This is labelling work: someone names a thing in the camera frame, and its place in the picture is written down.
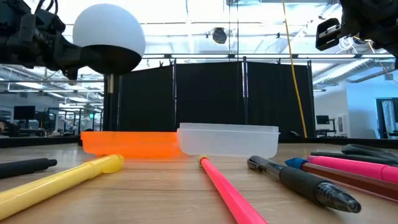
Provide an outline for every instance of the red marker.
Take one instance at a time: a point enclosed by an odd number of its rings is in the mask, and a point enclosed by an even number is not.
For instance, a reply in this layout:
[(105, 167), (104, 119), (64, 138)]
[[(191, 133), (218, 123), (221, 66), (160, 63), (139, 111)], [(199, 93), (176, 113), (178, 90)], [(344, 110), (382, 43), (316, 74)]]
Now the red marker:
[(398, 184), (398, 167), (326, 156), (308, 156), (307, 160), (312, 164)]
[(267, 223), (206, 156), (201, 156), (199, 163), (209, 175), (238, 224)]

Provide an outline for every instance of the wooden table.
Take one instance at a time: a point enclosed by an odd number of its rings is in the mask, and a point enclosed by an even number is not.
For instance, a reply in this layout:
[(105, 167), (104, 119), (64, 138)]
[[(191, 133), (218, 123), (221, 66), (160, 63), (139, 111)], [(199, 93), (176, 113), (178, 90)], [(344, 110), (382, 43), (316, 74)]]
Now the wooden table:
[[(339, 151), (326, 144), (280, 144), (274, 158), (284, 162), (311, 151)], [(0, 180), (0, 191), (43, 178), (93, 159), (76, 144), (0, 149), (0, 162), (48, 157), (58, 165), (44, 172)], [(353, 189), (346, 190), (362, 205), (359, 214), (320, 208), (286, 189), (277, 180), (247, 168), (242, 157), (210, 157), (253, 207), (269, 222), (398, 223), (398, 203)], [(103, 174), (30, 207), (2, 223), (234, 223), (197, 157), (128, 160), (124, 170)]]

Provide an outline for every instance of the black partition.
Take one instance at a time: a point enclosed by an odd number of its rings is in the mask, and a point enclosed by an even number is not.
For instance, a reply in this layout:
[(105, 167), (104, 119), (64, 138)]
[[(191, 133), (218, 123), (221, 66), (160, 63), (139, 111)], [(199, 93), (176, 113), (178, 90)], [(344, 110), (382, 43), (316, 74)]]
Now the black partition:
[[(315, 137), (312, 78), (307, 66), (295, 65), (298, 92), (309, 138)], [(278, 126), (303, 136), (299, 104), (290, 65), (248, 62), (248, 120), (252, 125)]]
[(120, 131), (174, 131), (173, 66), (123, 75)]
[(176, 125), (244, 124), (241, 62), (177, 65)]

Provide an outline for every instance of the white plastic container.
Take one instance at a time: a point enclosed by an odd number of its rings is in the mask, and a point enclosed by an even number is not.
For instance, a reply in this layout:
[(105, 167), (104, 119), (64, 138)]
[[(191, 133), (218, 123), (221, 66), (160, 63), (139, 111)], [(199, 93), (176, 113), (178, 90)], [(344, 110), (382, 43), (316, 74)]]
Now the white plastic container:
[(276, 155), (279, 132), (274, 126), (182, 123), (177, 130), (181, 150), (188, 155)]

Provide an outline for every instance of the translucent orange container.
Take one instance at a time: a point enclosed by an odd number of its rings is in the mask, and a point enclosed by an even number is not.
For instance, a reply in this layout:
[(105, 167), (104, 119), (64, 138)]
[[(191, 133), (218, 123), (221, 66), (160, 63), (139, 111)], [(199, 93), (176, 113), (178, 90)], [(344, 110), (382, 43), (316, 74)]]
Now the translucent orange container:
[(161, 159), (182, 155), (177, 133), (83, 131), (85, 152), (97, 156), (120, 154), (126, 158)]

